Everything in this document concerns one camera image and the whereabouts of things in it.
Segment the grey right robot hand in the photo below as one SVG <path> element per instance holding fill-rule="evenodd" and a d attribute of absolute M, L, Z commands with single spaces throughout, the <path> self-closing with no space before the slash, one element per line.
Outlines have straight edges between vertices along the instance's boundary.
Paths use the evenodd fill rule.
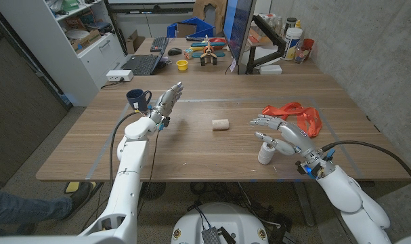
<path fill-rule="evenodd" d="M 255 132 L 255 135 L 283 155 L 300 154 L 305 159 L 304 162 L 296 163 L 297 171 L 300 174 L 308 174 L 318 180 L 325 178 L 336 170 L 331 161 L 322 158 L 322 153 L 316 150 L 315 144 L 307 133 L 294 123 L 279 117 L 258 115 L 250 124 L 268 126 L 279 131 L 284 140 L 267 136 L 258 131 Z"/>

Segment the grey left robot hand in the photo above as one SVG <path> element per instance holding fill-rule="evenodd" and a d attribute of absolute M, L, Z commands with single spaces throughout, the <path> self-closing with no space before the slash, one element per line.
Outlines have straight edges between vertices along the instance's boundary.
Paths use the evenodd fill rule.
<path fill-rule="evenodd" d="M 182 95 L 183 83 L 178 82 L 173 87 L 163 93 L 155 102 L 152 110 L 148 113 L 148 117 L 155 122 L 155 124 L 161 123 L 161 121 L 168 117 L 172 109 Z"/>

